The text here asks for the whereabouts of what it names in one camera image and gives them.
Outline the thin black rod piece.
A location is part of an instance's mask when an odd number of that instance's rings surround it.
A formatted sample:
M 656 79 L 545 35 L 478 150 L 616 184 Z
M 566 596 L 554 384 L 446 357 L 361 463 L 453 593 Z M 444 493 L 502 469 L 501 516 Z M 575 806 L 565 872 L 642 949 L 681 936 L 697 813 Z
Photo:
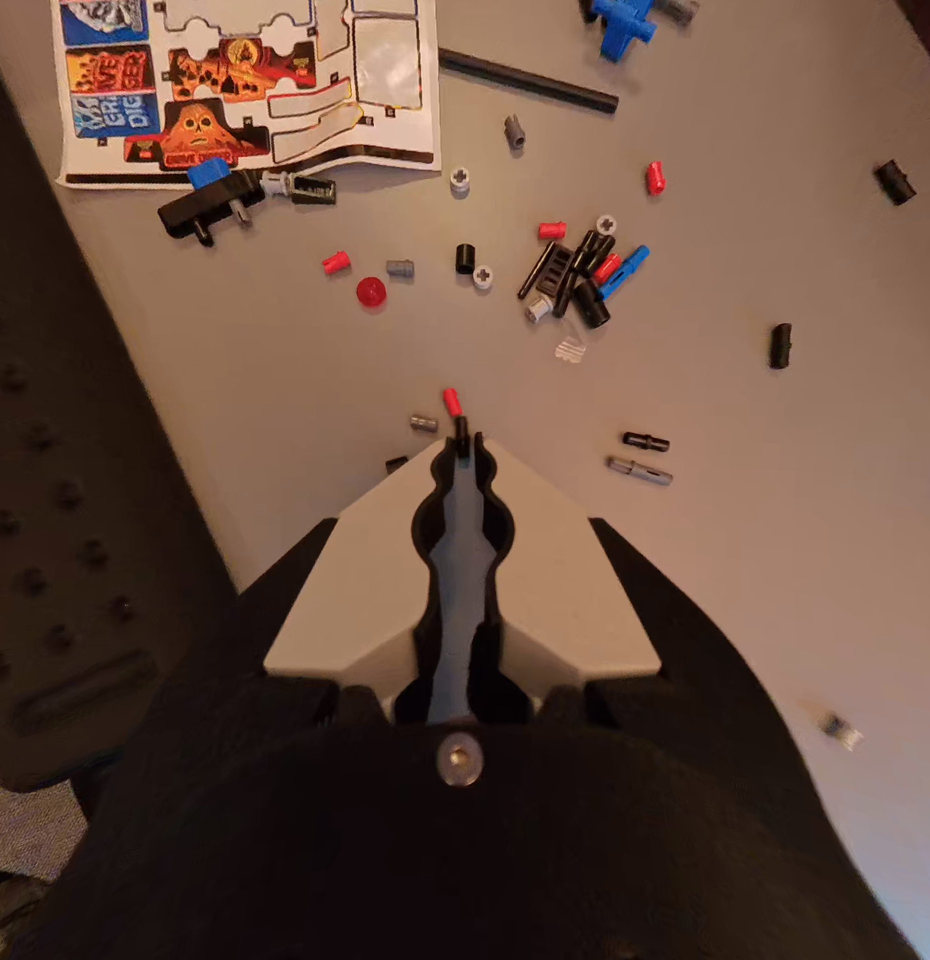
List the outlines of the thin black rod piece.
M 552 101 L 580 106 L 599 114 L 615 115 L 619 103 L 618 97 L 612 93 L 586 88 L 446 47 L 439 47 L 438 63 L 443 70 L 471 79 L 487 81 L 510 90 L 515 89 Z

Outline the blue connector brick piece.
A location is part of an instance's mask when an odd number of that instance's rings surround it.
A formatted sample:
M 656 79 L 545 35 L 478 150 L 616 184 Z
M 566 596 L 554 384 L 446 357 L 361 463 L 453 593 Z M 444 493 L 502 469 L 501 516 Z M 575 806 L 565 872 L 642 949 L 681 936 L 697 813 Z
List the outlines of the blue connector brick piece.
M 652 1 L 579 1 L 587 23 L 601 20 L 604 26 L 600 55 L 617 64 L 633 41 L 651 42 L 657 26 L 649 21 Z

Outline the scattered small brick pieces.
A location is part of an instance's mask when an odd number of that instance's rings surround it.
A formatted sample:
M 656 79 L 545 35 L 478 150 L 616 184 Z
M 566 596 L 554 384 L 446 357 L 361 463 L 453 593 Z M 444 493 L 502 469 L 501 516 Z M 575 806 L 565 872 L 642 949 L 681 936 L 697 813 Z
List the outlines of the scattered small brick pieces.
M 344 502 L 455 387 L 474 428 L 574 489 L 607 446 L 685 486 L 930 498 L 930 151 L 912 125 L 741 112 L 632 141 L 588 118 L 476 184 L 266 174 L 255 299 L 268 334 L 244 441 L 269 501 Z

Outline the black perforated mat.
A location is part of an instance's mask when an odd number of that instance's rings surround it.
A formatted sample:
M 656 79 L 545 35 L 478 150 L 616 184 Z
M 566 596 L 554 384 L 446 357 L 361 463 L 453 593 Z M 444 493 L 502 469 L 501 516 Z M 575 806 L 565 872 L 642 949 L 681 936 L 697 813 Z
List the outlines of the black perforated mat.
M 234 598 L 0 78 L 0 785 L 116 755 Z

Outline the black and blue brick piece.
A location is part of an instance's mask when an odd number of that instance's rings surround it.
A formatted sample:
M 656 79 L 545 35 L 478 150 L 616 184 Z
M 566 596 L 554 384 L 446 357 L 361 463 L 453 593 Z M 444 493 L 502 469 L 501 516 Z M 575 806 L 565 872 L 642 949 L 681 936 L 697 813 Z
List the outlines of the black and blue brick piece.
M 244 229 L 249 228 L 249 208 L 266 200 L 255 171 L 232 169 L 223 158 L 191 167 L 187 177 L 192 191 L 161 206 L 159 220 L 172 238 L 193 236 L 207 249 L 215 245 L 213 225 L 233 218 Z

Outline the colourful sticker sheet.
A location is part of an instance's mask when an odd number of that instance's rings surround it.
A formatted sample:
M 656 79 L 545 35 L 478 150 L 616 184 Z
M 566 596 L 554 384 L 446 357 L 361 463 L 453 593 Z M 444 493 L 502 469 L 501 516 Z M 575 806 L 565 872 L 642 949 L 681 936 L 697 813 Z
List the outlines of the colourful sticker sheet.
M 59 182 L 189 189 L 189 171 L 440 170 L 431 1 L 51 2 Z

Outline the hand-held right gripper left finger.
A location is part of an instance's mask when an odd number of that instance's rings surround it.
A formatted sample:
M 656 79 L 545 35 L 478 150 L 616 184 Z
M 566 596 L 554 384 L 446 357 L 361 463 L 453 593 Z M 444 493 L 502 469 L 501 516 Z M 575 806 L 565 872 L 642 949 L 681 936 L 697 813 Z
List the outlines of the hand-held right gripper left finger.
M 431 683 L 442 650 L 438 576 L 452 439 L 343 510 L 265 656 L 274 676 L 338 685 Z

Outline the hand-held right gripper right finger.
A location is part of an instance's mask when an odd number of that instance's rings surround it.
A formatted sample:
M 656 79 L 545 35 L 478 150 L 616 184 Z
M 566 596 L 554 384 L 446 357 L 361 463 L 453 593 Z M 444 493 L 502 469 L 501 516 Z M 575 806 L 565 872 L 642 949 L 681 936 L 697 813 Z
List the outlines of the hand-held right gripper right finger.
M 652 676 L 662 662 L 586 512 L 495 440 L 490 497 L 506 510 L 494 586 L 499 671 L 516 682 Z

